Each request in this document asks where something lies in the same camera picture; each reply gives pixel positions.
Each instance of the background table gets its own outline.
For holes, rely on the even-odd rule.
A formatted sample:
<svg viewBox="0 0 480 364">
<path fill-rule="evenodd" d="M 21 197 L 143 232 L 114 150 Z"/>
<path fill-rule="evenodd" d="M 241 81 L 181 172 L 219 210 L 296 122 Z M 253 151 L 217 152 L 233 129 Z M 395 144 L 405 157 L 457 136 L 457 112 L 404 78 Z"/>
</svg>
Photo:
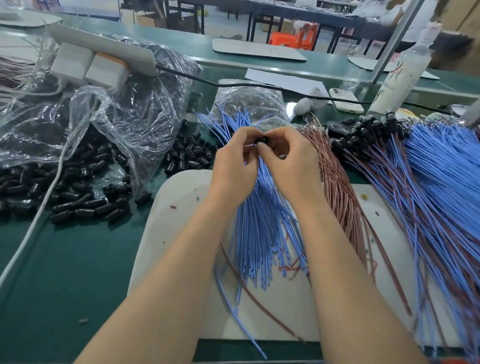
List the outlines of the background table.
<svg viewBox="0 0 480 364">
<path fill-rule="evenodd" d="M 66 24 L 74 17 L 65 16 Z M 216 53 L 211 38 L 197 34 L 142 26 L 125 26 L 99 19 L 82 19 L 81 29 L 93 33 L 118 33 L 164 43 L 203 65 L 201 77 L 211 81 L 243 78 L 246 68 L 305 76 L 321 80 L 327 89 L 338 87 L 346 69 L 346 57 L 300 51 L 306 62 L 276 61 Z M 11 34 L 23 30 L 0 28 Z M 409 101 L 437 106 L 445 103 L 471 103 L 478 98 L 480 80 L 458 73 L 429 70 L 440 81 L 420 80 Z M 368 87 L 365 99 L 373 99 L 378 85 Z M 198 110 L 213 104 L 216 88 L 195 83 Z M 298 97 L 284 92 L 286 102 Z M 351 115 L 327 106 L 317 113 L 323 122 L 344 120 Z M 352 183 L 364 179 L 347 169 Z M 159 171 L 148 189 L 156 192 L 165 181 Z M 70 363 L 85 344 L 118 307 L 127 287 L 140 242 L 148 208 L 135 212 L 123 225 L 110 228 L 104 223 L 55 228 L 39 223 L 30 244 L 15 266 L 10 279 L 0 291 L 0 363 Z M 0 223 L 0 269 L 10 260 L 30 221 Z M 86 325 L 78 321 L 88 318 Z M 319 360 L 320 345 L 309 342 L 262 341 L 270 360 Z M 248 341 L 200 340 L 196 361 L 261 360 Z"/>
</svg>

